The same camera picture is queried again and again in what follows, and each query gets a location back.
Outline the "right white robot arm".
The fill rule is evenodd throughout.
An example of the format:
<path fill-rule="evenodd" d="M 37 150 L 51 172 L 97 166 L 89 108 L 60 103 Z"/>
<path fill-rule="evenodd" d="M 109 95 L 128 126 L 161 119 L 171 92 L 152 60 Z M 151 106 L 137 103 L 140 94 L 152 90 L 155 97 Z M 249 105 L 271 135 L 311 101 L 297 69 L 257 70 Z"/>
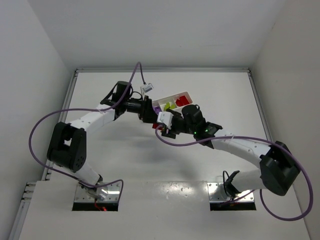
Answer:
<path fill-rule="evenodd" d="M 237 138 L 222 126 L 207 121 L 198 105 L 189 104 L 180 112 L 169 109 L 158 114 L 157 122 L 164 125 L 162 136 L 175 138 L 180 133 L 193 135 L 201 145 L 224 151 L 253 164 L 257 169 L 234 171 L 224 181 L 223 188 L 229 197 L 247 191 L 267 189 L 285 196 L 300 173 L 287 146 L 276 141 L 265 144 Z"/>

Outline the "red curved lego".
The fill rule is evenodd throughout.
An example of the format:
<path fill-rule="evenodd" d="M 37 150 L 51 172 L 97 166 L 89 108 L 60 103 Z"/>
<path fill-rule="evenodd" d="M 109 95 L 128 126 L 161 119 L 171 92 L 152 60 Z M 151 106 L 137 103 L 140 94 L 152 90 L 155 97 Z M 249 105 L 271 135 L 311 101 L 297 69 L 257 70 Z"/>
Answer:
<path fill-rule="evenodd" d="M 175 100 L 175 104 L 177 107 L 182 107 L 182 106 L 189 105 L 190 102 L 185 95 L 182 95 Z"/>

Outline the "small red lego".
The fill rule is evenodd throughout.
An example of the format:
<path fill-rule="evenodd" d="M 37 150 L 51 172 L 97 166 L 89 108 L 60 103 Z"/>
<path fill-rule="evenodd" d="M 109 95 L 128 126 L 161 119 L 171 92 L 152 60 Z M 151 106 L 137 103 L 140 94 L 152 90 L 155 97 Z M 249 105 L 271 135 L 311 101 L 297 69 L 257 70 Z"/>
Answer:
<path fill-rule="evenodd" d="M 154 124 L 152 125 L 152 128 L 153 128 L 153 129 L 156 129 L 158 126 L 159 126 L 158 123 L 154 123 Z"/>

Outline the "purple rounded lego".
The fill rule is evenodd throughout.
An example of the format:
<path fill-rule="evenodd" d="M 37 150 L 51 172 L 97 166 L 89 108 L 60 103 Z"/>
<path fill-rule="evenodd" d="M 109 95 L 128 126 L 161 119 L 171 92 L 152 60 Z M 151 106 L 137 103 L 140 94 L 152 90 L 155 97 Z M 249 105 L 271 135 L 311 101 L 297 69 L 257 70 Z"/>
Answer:
<path fill-rule="evenodd" d="M 154 107 L 154 111 L 155 111 L 156 114 L 158 114 L 159 112 L 162 111 L 162 109 L 161 109 L 160 106 L 155 106 L 155 107 Z"/>

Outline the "green curved lego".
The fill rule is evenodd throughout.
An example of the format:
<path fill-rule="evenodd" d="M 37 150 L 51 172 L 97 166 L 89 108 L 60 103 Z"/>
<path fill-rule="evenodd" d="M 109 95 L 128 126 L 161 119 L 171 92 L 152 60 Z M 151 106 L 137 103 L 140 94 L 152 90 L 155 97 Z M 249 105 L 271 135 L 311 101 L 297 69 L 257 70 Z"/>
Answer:
<path fill-rule="evenodd" d="M 163 111 L 166 112 L 167 110 L 173 110 L 176 107 L 177 106 L 173 102 L 167 102 L 163 107 Z"/>

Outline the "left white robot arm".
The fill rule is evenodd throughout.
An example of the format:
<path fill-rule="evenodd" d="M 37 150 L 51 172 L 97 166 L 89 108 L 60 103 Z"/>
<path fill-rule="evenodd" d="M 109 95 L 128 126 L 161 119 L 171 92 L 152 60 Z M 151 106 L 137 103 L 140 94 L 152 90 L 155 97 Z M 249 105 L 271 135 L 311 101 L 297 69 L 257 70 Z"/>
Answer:
<path fill-rule="evenodd" d="M 133 98 L 131 83 L 118 81 L 91 112 L 71 122 L 58 122 L 51 136 L 47 159 L 68 170 L 87 188 L 96 188 L 102 177 L 87 162 L 87 136 L 117 120 L 125 112 L 137 114 L 147 124 L 154 124 L 157 114 L 147 95 Z"/>

